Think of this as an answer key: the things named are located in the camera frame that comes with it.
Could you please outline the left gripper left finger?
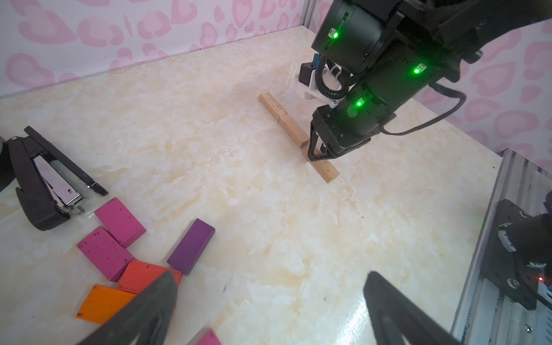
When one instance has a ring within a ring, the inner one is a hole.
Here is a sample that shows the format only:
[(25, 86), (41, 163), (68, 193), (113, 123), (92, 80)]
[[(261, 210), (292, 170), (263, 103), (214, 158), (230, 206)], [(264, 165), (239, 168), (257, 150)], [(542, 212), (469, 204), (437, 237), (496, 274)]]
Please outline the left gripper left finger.
[(165, 272), (81, 344), (163, 344), (175, 310), (178, 285)]

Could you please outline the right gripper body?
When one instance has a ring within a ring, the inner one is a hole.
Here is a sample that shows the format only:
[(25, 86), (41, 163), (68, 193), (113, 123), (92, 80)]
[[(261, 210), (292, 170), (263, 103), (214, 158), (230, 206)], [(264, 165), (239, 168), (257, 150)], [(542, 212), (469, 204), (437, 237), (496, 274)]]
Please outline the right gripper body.
[(368, 131), (358, 134), (362, 129), (361, 126), (355, 124), (353, 129), (347, 129), (344, 124), (339, 123), (337, 113), (336, 109), (331, 109), (329, 106), (320, 106), (313, 113), (313, 119), (310, 122), (319, 134), (317, 147), (329, 154), (329, 160), (340, 158), (366, 145), (374, 136), (381, 133), (381, 126), (395, 119), (394, 113), (383, 116), (368, 115)]

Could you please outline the black tape roll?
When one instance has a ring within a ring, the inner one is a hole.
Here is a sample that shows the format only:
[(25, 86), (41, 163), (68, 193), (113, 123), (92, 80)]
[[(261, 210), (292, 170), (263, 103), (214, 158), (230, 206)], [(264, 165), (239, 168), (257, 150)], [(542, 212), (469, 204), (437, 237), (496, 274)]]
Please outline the black tape roll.
[(7, 188), (15, 179), (12, 162), (9, 154), (7, 141), (1, 138), (1, 156), (0, 156), (0, 191)]

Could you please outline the red block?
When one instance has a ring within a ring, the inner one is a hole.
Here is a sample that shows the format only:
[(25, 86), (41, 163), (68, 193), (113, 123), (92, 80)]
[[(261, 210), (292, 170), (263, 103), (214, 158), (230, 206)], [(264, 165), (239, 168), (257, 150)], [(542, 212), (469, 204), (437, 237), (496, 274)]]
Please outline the red block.
[(181, 283), (183, 274), (178, 270), (132, 260), (126, 267), (116, 289), (138, 295), (165, 272), (172, 273), (177, 285)]

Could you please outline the purple block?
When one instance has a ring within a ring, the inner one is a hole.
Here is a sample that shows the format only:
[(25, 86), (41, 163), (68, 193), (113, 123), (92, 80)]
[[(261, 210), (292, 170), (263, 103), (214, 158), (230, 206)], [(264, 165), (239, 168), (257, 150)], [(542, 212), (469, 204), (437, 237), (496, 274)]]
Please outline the purple block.
[(169, 256), (167, 263), (184, 275), (189, 275), (216, 230), (201, 219), (196, 219)]

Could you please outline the orange block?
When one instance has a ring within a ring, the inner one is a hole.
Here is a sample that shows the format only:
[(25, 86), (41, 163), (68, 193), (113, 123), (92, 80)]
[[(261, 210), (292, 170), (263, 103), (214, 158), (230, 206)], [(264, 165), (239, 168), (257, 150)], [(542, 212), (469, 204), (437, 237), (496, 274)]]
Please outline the orange block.
[(136, 295), (102, 285), (94, 285), (76, 313), (76, 318), (104, 324)]

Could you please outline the black stapler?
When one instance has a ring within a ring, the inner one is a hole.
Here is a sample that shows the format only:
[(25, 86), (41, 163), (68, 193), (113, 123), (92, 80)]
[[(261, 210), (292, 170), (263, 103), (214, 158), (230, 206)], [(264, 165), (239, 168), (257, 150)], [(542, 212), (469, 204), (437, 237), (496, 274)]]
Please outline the black stapler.
[(27, 219), (40, 231), (52, 230), (72, 217), (83, 214), (90, 194), (109, 191), (96, 182), (31, 126), (25, 137), (5, 139), (9, 147), (17, 198)]

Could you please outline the wooden block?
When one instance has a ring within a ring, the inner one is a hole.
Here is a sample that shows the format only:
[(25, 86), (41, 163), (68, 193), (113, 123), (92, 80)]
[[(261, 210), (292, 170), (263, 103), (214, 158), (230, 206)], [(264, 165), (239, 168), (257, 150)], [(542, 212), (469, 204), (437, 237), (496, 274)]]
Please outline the wooden block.
[(278, 123), (299, 148), (302, 148), (308, 144), (310, 137), (292, 116), (289, 114), (283, 115), (278, 120)]
[(339, 171), (328, 160), (311, 161), (308, 158), (308, 144), (303, 145), (301, 151), (306, 160), (326, 183), (330, 183), (339, 177)]
[(279, 122), (283, 116), (288, 115), (286, 110), (277, 102), (271, 93), (266, 92), (259, 95), (259, 101), (267, 109), (267, 111), (273, 116), (276, 122)]

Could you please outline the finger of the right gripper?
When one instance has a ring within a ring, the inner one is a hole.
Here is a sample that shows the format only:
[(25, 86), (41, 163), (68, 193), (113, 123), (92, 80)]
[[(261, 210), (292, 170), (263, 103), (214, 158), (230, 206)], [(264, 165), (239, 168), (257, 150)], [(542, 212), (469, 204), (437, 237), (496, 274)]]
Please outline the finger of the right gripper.
[(307, 149), (307, 158), (311, 162), (318, 162), (322, 160), (328, 160), (330, 158), (329, 154), (323, 149), (320, 150), (317, 147), (319, 134), (316, 132), (316, 129), (313, 125), (310, 126), (310, 139)]

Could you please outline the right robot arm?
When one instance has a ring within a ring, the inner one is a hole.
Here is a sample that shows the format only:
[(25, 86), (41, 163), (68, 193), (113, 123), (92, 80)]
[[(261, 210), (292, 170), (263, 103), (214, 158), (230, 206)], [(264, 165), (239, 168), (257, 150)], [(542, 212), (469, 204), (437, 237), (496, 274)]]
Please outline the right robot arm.
[(335, 1), (312, 47), (314, 83), (333, 105), (313, 113), (307, 157), (332, 160), (366, 145), (419, 90), (463, 104), (462, 62), (501, 35), (551, 18), (550, 1)]

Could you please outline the magenta block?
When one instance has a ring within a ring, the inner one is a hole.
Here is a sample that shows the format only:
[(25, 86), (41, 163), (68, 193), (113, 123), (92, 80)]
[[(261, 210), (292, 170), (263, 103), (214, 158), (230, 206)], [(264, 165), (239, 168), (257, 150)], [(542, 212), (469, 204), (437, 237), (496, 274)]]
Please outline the magenta block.
[(94, 213), (106, 230), (124, 248), (134, 244), (147, 231), (118, 198), (112, 198)]
[(93, 230), (77, 244), (77, 248), (111, 282), (119, 281), (135, 258), (103, 227)]
[(221, 342), (214, 330), (209, 329), (207, 333), (198, 341), (197, 345), (221, 345)]

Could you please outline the magenta block lower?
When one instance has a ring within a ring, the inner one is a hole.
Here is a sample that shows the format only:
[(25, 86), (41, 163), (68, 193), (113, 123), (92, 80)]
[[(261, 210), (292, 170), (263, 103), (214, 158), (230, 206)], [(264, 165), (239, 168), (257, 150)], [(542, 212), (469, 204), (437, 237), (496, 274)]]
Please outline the magenta block lower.
[(221, 342), (214, 330), (209, 329), (207, 333), (198, 341), (197, 345), (221, 345)]

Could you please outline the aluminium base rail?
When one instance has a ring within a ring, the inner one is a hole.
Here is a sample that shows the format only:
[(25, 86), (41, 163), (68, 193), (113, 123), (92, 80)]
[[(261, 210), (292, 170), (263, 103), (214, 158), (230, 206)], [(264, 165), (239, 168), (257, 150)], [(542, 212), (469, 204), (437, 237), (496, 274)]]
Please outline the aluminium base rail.
[(460, 344), (551, 343), (551, 174), (505, 149), (451, 329)]

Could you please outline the magenta block upper right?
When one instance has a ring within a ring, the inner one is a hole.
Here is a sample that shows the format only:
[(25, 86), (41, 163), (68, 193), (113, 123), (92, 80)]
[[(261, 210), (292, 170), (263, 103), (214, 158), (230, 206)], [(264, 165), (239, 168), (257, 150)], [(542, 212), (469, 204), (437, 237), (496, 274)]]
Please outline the magenta block upper right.
[(134, 244), (147, 231), (118, 198), (112, 198), (94, 213), (106, 230), (124, 248)]

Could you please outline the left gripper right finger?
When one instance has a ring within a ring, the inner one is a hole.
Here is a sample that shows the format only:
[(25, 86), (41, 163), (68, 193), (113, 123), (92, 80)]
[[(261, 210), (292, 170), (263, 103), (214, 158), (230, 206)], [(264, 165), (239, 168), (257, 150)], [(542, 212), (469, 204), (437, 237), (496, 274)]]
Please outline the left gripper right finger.
[(364, 297), (377, 344), (458, 344), (381, 274), (368, 274)]

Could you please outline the magenta block upper left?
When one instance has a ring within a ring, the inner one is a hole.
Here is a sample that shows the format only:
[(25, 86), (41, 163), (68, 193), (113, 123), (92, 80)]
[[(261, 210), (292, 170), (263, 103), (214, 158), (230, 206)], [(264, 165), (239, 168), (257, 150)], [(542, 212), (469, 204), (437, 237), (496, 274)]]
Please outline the magenta block upper left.
[(111, 282), (119, 281), (135, 258), (103, 227), (93, 230), (77, 244), (77, 248)]

